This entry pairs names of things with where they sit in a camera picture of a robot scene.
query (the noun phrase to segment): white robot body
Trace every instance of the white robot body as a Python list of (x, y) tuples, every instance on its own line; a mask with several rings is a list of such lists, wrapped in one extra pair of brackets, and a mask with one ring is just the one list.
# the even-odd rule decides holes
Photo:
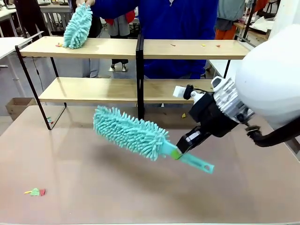
[(300, 116), (300, 25), (291, 25), (253, 49), (238, 69), (239, 99), (270, 124)]

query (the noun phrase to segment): table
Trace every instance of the table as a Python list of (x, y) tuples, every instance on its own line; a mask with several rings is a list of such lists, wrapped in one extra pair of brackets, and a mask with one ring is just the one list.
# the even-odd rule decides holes
[(24, 89), (21, 85), (21, 82), (15, 73), (14, 65), (11, 62), (10, 54), (15, 51), (16, 45), (23, 45), (31, 41), (31, 38), (22, 38), (22, 37), (1, 37), (0, 38), (0, 59), (5, 58), (10, 69), (10, 73), (13, 77), (17, 90), (21, 97), (25, 97)]
[[(4, 9), (4, 10), (0, 11), (0, 22), (2, 22), (4, 20), (9, 20), (15, 37), (17, 37), (18, 35), (17, 35), (17, 32), (15, 31), (15, 25), (14, 25), (14, 22), (13, 22), (13, 19), (12, 19), (11, 15), (13, 13), (16, 13), (16, 12), (17, 11), (15, 9)], [(4, 37), (4, 35), (2, 33), (2, 30), (1, 30), (1, 27), (0, 27), (0, 35), (1, 35), (1, 37)]]
[[(254, 47), (250, 46), (246, 42), (241, 43), (241, 44), (244, 47), (246, 47), (249, 51), (254, 49)], [(215, 69), (214, 77), (217, 74), (220, 75), (221, 77), (224, 77), (228, 60), (209, 60), (209, 63)], [(242, 63), (242, 60), (231, 60), (226, 77), (231, 77), (233, 80), (235, 80), (236, 71), (241, 63)]]
[(44, 18), (45, 24), (47, 25), (47, 28), (49, 32), (51, 33), (52, 30), (57, 30), (57, 27), (53, 26), (54, 21), (58, 21), (54, 18), (54, 14), (57, 14), (56, 17), (58, 18), (58, 15), (60, 15), (61, 24), (64, 28), (64, 30), (67, 27), (67, 24), (72, 18), (71, 10), (69, 6), (65, 5), (58, 5), (58, 4), (50, 4), (50, 5), (44, 5), (40, 6), (41, 12), (46, 16), (46, 19)]
[[(235, 26), (237, 26), (239, 29), (245, 29), (246, 25), (241, 23), (241, 22), (235, 22), (234, 23)], [(262, 40), (262, 41), (267, 41), (267, 35), (266, 34), (261, 34), (259, 32), (256, 32), (255, 30), (252, 30), (251, 28), (249, 28), (248, 34), (253, 35), (254, 37)]]
[[(45, 106), (49, 116), (61, 106)], [(136, 109), (124, 109), (136, 115)], [(195, 124), (184, 109), (149, 109), (176, 143)], [(152, 162), (95, 134), (94, 107), (68, 106), (52, 131), (30, 106), (0, 137), (0, 223), (285, 223), (300, 221), (299, 161), (260, 148), (242, 125), (192, 151), (207, 174), (170, 158)], [(261, 118), (251, 124), (271, 131)], [(46, 188), (43, 197), (24, 195)]]

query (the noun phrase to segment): blue jacket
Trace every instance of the blue jacket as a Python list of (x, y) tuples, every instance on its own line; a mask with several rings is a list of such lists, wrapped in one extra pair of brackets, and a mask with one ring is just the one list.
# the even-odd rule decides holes
[[(145, 39), (214, 39), (218, 0), (96, 0), (95, 16), (113, 19), (139, 7)], [(146, 60), (145, 75), (176, 79), (191, 75), (200, 79), (205, 60)]]

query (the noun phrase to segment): green paper scrap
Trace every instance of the green paper scrap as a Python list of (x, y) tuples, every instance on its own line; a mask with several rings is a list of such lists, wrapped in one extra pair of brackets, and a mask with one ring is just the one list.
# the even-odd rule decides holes
[(31, 196), (39, 196), (39, 189), (37, 188), (34, 188), (31, 193), (30, 193)]
[(179, 151), (176, 149), (176, 150), (173, 150), (171, 152), (171, 157), (175, 160), (178, 160), (180, 157), (182, 156), (181, 153), (179, 153)]

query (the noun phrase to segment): shelf board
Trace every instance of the shelf board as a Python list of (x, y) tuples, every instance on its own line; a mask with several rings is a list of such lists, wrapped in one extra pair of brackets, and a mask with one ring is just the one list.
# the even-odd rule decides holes
[[(145, 103), (191, 104), (173, 97), (176, 85), (193, 84), (212, 91), (211, 80), (145, 80)], [(136, 103), (136, 80), (102, 78), (56, 78), (39, 96), (42, 102)]]
[(144, 40), (145, 59), (241, 60), (248, 52), (236, 40)]
[(171, 80), (171, 79), (148, 79), (144, 80), (144, 102), (145, 103), (172, 103), (192, 104), (193, 99), (174, 97), (176, 86), (186, 87), (188, 84), (197, 86), (206, 91), (213, 91), (211, 80)]
[(88, 38), (79, 49), (56, 47), (63, 37), (42, 37), (23, 48), (22, 56), (80, 59), (135, 59), (137, 40)]
[[(241, 22), (235, 22), (234, 25), (237, 26), (238, 28), (242, 29), (242, 30), (244, 30), (246, 28), (246, 25), (243, 24), (243, 23), (241, 23)], [(254, 37), (260, 38), (263, 41), (267, 41), (268, 40), (266, 34), (261, 34), (261, 33), (255, 31), (255, 30), (252, 30), (251, 28), (250, 28), (250, 30), (248, 30), (248, 34), (252, 34)]]
[(39, 99), (42, 102), (136, 103), (136, 81), (59, 77)]

